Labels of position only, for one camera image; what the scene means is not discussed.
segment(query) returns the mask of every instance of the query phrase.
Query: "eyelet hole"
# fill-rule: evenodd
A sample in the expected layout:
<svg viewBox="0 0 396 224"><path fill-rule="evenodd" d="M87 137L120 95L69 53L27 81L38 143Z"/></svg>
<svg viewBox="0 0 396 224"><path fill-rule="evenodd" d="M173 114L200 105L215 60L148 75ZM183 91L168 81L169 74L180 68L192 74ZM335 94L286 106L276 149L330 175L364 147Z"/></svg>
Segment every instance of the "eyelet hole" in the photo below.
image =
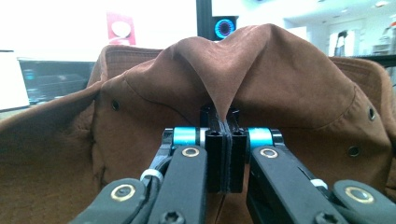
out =
<svg viewBox="0 0 396 224"><path fill-rule="evenodd" d="M347 154L348 154L350 157L357 157L357 156L359 156L359 154L361 154L361 149L360 149L359 147L356 147L356 146L350 147L350 148L347 150Z"/></svg>
<svg viewBox="0 0 396 224"><path fill-rule="evenodd" d="M118 101L111 101L111 107L113 108L114 111L119 111L120 110L120 103Z"/></svg>
<svg viewBox="0 0 396 224"><path fill-rule="evenodd" d="M375 120L375 110L372 107L369 107L369 120Z"/></svg>

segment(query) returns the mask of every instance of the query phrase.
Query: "cloth fold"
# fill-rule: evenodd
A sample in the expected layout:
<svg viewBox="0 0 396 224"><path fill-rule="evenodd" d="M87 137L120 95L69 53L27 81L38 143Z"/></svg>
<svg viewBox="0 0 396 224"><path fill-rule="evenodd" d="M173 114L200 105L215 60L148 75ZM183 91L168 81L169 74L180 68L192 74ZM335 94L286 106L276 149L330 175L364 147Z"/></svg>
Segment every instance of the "cloth fold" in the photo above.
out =
<svg viewBox="0 0 396 224"><path fill-rule="evenodd" d="M104 185L138 178L163 130L199 126L200 108L209 103L221 119L231 105L238 108L241 127L278 128L288 148L330 186L354 179L396 200L395 107L386 70L329 58L264 24L218 43L191 37L164 50L108 46L86 90L1 121L0 218L72 219ZM251 222L247 181L248 167L243 193L208 196L207 223ZM29 193L32 182L37 188ZM31 206L20 203L26 195Z"/></svg>

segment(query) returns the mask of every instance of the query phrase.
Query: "white cable tie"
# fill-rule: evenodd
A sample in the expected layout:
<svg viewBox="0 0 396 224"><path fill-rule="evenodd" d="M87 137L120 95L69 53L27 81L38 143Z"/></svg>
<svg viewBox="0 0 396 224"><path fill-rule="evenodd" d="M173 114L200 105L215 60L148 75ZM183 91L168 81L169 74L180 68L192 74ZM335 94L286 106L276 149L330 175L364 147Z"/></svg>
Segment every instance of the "white cable tie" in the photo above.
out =
<svg viewBox="0 0 396 224"><path fill-rule="evenodd" d="M311 183L317 188L317 187L323 187L325 189L328 189L327 184L321 180L321 179L311 179Z"/></svg>
<svg viewBox="0 0 396 224"><path fill-rule="evenodd" d="M143 174L140 176L140 181L143 181L143 179L147 175L157 176L158 179L160 180L160 183L163 182L163 174L161 174L161 172L159 172L158 170L155 170L155 169L147 169L147 170L145 170L143 172Z"/></svg>

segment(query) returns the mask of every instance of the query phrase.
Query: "ceiling light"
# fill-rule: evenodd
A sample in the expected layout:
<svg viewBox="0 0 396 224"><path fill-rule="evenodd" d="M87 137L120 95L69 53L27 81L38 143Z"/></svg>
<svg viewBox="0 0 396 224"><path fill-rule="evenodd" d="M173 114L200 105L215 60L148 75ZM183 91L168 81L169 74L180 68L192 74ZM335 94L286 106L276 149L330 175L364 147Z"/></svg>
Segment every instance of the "ceiling light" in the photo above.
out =
<svg viewBox="0 0 396 224"><path fill-rule="evenodd" d="M375 3L375 6L376 7L382 7L382 6L385 6L387 4L389 4L389 2L387 2L387 1L379 1L379 2Z"/></svg>

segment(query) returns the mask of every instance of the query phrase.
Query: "black cable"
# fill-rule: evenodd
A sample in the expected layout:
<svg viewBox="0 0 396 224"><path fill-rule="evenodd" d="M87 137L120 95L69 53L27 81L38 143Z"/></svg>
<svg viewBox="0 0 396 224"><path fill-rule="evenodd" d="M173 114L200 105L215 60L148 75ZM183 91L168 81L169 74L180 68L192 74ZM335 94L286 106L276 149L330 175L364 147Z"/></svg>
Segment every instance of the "black cable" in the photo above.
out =
<svg viewBox="0 0 396 224"><path fill-rule="evenodd" d="M148 223L152 206L157 200L158 192L160 191L160 186L160 179L157 176L152 176L148 183L146 203L142 206L139 213L134 217L134 220L131 222L131 224Z"/></svg>
<svg viewBox="0 0 396 224"><path fill-rule="evenodd" d="M169 163L171 162L172 157L167 157L163 159L156 167L155 169L161 172L161 174L165 175L166 170L168 169Z"/></svg>

